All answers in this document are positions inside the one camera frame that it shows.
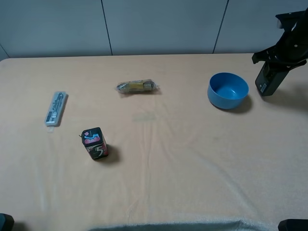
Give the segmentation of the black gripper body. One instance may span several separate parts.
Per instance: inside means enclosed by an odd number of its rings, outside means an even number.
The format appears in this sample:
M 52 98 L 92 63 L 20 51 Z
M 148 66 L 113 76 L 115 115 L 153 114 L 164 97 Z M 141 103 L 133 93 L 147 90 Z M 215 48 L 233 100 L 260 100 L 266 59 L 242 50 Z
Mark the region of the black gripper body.
M 305 65 L 308 59 L 308 40 L 279 41 L 276 45 L 252 56 L 254 64 L 264 61 L 270 69 L 294 69 Z

